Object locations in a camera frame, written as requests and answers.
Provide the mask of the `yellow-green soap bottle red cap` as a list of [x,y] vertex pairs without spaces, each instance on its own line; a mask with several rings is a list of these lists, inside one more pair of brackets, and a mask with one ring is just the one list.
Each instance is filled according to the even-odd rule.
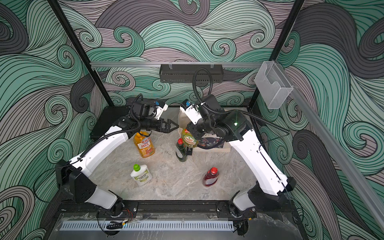
[[198,146],[199,141],[193,137],[193,135],[187,130],[187,128],[184,128],[181,131],[181,138],[185,146],[188,148],[195,148]]

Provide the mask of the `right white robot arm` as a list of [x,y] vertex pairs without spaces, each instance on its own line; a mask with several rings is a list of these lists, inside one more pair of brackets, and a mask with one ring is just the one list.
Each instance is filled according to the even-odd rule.
[[187,130],[195,139],[200,140],[210,133],[228,142],[257,179],[253,188],[234,195],[230,201],[233,215],[242,215],[252,208],[273,210],[283,204],[284,193],[292,191],[296,181],[275,165],[244,113],[234,110],[222,114],[208,111],[200,114],[193,106],[184,112],[190,119]]

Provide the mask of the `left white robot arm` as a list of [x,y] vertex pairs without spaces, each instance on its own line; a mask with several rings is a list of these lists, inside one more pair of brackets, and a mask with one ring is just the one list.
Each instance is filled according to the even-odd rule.
[[104,209],[114,218],[120,216],[125,208],[122,198],[97,186],[90,176],[109,154],[140,130],[168,134],[178,127],[176,122],[162,118],[139,121],[119,118],[85,151],[68,162],[61,160],[56,164],[55,174],[59,190],[77,204],[92,204]]

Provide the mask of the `cream canvas shopping bag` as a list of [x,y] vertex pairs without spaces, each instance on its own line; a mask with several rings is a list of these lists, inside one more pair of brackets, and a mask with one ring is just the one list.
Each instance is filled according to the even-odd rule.
[[[180,107],[178,124],[179,129],[178,133],[182,136],[183,130],[186,128],[187,124],[190,122],[190,119],[185,114],[185,111]],[[231,145],[229,143],[223,142],[220,145],[217,145],[215,148],[212,148],[219,142],[219,138],[216,135],[206,134],[201,141],[199,141],[198,146],[193,148],[194,152],[203,152],[203,153],[229,153],[231,151]]]

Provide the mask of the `large orange soap bottle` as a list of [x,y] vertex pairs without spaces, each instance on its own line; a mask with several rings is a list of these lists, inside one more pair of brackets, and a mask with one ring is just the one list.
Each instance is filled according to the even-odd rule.
[[134,144],[142,158],[150,157],[155,153],[155,147],[148,132],[140,131],[136,133],[134,136]]

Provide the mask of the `dark green bottle red cap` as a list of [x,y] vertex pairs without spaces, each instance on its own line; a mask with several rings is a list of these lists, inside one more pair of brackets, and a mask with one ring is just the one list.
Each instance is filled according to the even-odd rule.
[[179,138],[177,141],[176,157],[180,162],[185,162],[187,160],[187,149],[182,138]]

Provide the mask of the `white bottle green cap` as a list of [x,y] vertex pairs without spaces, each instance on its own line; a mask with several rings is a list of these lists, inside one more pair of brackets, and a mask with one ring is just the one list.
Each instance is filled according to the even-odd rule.
[[135,164],[133,166],[133,171],[131,172],[131,178],[138,184],[138,186],[143,186],[148,183],[153,176],[147,165]]

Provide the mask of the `clear plastic wall bin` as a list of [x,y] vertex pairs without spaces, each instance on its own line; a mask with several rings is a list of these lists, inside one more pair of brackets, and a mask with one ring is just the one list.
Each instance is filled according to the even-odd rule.
[[287,73],[275,61],[262,63],[255,77],[255,84],[268,109],[279,109],[293,91]]

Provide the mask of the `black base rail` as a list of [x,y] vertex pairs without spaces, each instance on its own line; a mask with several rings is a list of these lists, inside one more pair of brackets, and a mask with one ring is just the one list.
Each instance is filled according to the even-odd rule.
[[248,219],[255,218],[258,213],[291,212],[294,205],[289,202],[282,204],[256,204],[240,210],[232,201],[206,200],[206,201],[127,201],[117,200],[111,206],[97,205],[97,207],[110,217],[131,217],[138,214],[211,214],[218,218]]

